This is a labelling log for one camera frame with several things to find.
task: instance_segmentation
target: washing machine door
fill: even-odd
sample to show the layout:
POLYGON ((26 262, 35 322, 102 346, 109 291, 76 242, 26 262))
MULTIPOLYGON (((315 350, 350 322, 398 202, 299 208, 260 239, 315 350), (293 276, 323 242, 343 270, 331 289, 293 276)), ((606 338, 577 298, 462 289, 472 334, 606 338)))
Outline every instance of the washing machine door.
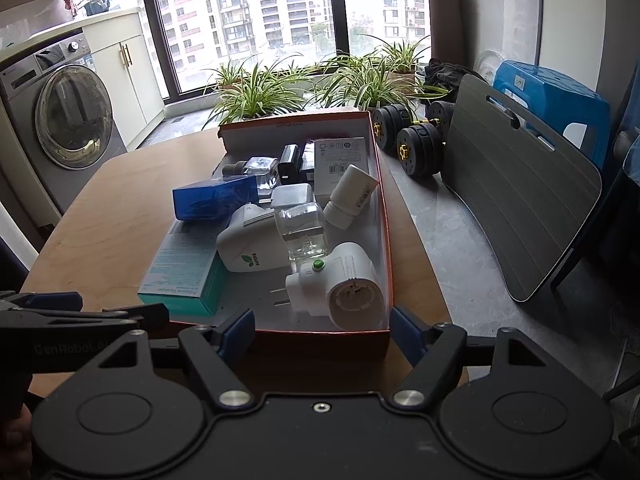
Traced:
POLYGON ((104 154, 113 131, 111 100, 89 68, 70 64, 45 83, 35 111, 42 149, 59 166, 82 170, 104 154))

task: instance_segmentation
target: tiled floor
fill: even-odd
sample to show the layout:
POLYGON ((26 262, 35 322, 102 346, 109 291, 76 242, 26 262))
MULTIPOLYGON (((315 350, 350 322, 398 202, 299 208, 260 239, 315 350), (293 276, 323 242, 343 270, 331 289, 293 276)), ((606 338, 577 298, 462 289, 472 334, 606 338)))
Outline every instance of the tiled floor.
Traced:
MULTIPOLYGON (((209 111, 203 110, 165 120, 142 146, 199 131, 208 115, 209 111)), ((610 286, 588 264, 581 263, 555 294, 546 284, 532 300, 515 303, 482 229, 440 177, 418 183, 404 173, 397 160, 387 157, 386 161, 420 233, 453 321, 471 335, 495 335, 501 326, 519 328, 597 393, 609 390, 622 346, 610 329, 612 309, 621 306, 610 286)), ((619 381, 639 368, 640 359, 627 354, 619 381)), ((472 368, 469 375, 476 378, 486 372, 472 368)), ((612 403, 617 432, 628 425, 636 393, 612 403)))

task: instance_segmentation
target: bottle cap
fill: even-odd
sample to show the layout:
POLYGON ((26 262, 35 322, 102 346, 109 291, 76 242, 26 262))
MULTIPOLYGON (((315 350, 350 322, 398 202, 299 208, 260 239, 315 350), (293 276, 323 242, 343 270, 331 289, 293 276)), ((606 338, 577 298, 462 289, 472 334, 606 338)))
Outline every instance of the bottle cap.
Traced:
POLYGON ((246 160, 238 160, 235 164, 225 164, 222 166, 222 176, 242 175, 246 160))
POLYGON ((333 202, 329 202, 324 206, 324 219, 329 222, 329 224, 335 225, 340 229, 346 229, 351 225, 353 216, 342 211, 338 206, 334 205, 333 202))

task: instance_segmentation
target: person's hand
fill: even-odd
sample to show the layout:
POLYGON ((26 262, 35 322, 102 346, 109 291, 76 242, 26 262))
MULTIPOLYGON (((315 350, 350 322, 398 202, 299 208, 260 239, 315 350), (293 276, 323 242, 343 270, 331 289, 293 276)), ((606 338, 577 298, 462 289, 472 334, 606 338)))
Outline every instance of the person's hand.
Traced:
POLYGON ((20 418, 0 428, 0 479, 29 480, 30 468, 31 412, 23 405, 20 418))

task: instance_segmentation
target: blue plastic stool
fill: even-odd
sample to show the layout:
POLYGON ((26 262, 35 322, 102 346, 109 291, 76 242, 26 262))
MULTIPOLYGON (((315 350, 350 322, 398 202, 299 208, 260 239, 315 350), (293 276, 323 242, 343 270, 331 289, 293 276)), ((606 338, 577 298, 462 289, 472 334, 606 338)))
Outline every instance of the blue plastic stool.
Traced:
POLYGON ((595 142, 585 144, 583 141, 580 149, 602 169, 609 147, 610 111, 609 103, 596 92, 556 70, 511 60, 498 68, 494 88, 517 95, 532 113, 560 135, 572 123, 594 127, 595 142))

